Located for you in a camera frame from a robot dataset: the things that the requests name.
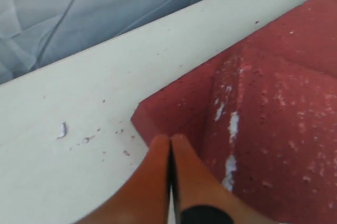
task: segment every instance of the gray fabric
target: gray fabric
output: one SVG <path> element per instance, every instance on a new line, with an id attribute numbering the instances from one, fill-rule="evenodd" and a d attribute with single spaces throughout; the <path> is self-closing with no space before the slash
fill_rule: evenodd
<path id="1" fill-rule="evenodd" d="M 0 84 L 200 0 L 0 0 Z"/>

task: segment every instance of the white painted surface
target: white painted surface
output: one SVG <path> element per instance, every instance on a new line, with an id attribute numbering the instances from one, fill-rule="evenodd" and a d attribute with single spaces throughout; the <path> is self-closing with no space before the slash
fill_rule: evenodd
<path id="1" fill-rule="evenodd" d="M 2 85 L 0 223 L 70 223 L 101 204 L 146 153 L 137 104 L 303 1 L 205 0 Z"/>

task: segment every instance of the gray cloth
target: gray cloth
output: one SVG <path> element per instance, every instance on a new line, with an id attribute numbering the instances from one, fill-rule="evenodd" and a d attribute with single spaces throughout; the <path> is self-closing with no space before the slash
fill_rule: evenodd
<path id="1" fill-rule="evenodd" d="M 200 0 L 0 0 L 0 84 Z"/>

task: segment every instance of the white paint speck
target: white paint speck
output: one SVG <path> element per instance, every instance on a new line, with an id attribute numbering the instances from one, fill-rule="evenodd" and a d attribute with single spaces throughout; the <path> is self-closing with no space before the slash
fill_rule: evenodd
<path id="1" fill-rule="evenodd" d="M 236 171 L 236 159 L 230 155 L 226 161 L 226 176 L 222 180 L 222 185 L 228 190 L 232 191 L 234 187 L 233 172 Z"/>
<path id="2" fill-rule="evenodd" d="M 215 121 L 218 121 L 220 119 L 220 117 L 222 115 L 222 110 L 224 109 L 224 107 L 225 107 L 225 103 L 221 102 L 220 107 L 216 111 L 216 115 L 215 115 L 215 118 L 214 118 Z"/>
<path id="3" fill-rule="evenodd" d="M 228 130 L 230 132 L 230 141 L 233 141 L 239 130 L 239 115 L 237 111 L 231 113 L 231 120 L 230 125 L 228 126 Z"/>
<path id="4" fill-rule="evenodd" d="M 67 134 L 68 134 L 67 124 L 66 123 L 62 123 L 61 124 L 61 132 L 60 132 L 59 136 L 57 137 L 57 139 L 63 138 Z"/>

